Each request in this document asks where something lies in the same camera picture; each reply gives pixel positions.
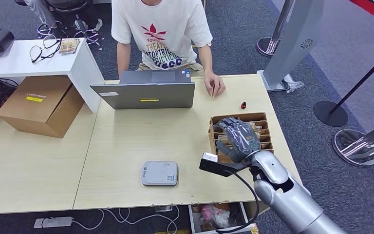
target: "gray metal post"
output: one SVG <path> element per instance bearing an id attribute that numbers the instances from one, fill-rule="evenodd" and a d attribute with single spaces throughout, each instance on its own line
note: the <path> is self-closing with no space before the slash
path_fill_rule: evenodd
<path id="1" fill-rule="evenodd" d="M 268 91 L 284 90 L 281 81 L 315 46 L 324 0 L 297 0 L 274 56 L 264 71 L 257 71 Z"/>
<path id="2" fill-rule="evenodd" d="M 280 43 L 281 32 L 283 31 L 283 25 L 286 22 L 287 16 L 289 15 L 290 9 L 292 8 L 294 0 L 286 0 L 283 8 L 281 9 L 279 20 L 276 24 L 275 31 L 271 38 L 262 38 L 257 41 L 256 49 L 262 55 L 272 57 L 276 51 L 277 46 Z"/>

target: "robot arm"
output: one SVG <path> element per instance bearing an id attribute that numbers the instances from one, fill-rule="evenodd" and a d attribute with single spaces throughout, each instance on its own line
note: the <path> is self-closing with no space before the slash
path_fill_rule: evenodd
<path id="1" fill-rule="evenodd" d="M 310 192 L 269 151 L 251 156 L 254 190 L 296 234 L 345 234 L 312 199 Z"/>
<path id="2" fill-rule="evenodd" d="M 260 142 L 247 124 L 234 119 L 222 119 L 219 126 L 227 134 L 231 149 L 217 142 L 219 149 L 229 155 L 232 164 L 219 163 L 217 155 L 204 153 L 200 169 L 230 176 L 250 168 L 254 191 L 295 234 L 345 234 L 330 220 L 312 199 L 310 192 L 269 151 L 260 150 Z"/>

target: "laptop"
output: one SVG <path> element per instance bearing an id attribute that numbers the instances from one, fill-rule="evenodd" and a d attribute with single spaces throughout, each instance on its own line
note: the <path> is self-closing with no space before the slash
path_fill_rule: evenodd
<path id="1" fill-rule="evenodd" d="M 191 108 L 195 83 L 189 70 L 123 71 L 120 84 L 91 85 L 112 108 Z"/>

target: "red star logo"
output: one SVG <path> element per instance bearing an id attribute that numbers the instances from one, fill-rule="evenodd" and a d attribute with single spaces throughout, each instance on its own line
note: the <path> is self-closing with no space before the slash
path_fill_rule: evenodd
<path id="1" fill-rule="evenodd" d="M 165 40 L 163 36 L 166 34 L 167 31 L 157 33 L 157 30 L 154 27 L 154 24 L 151 24 L 150 29 L 143 27 L 147 32 L 144 33 L 145 35 L 150 35 L 151 38 L 156 38 L 157 40 Z"/>

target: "eyeglasses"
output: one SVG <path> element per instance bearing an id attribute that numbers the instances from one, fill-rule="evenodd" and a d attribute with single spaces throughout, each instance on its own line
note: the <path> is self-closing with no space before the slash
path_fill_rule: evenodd
<path id="1" fill-rule="evenodd" d="M 62 41 L 62 39 L 56 39 L 56 37 L 54 35 L 47 35 L 44 38 L 44 40 L 42 40 L 42 45 L 44 47 L 43 49 L 40 46 L 35 45 L 29 50 L 29 56 L 31 57 L 31 62 L 35 63 L 37 61 L 52 58 L 58 52 L 58 50 L 61 48 L 61 41 Z M 49 54 L 47 56 L 42 56 L 42 52 L 44 50 L 49 49 L 51 47 L 54 47 L 57 44 L 58 44 L 58 46 L 55 49 L 55 51 L 53 51 L 51 54 Z"/>

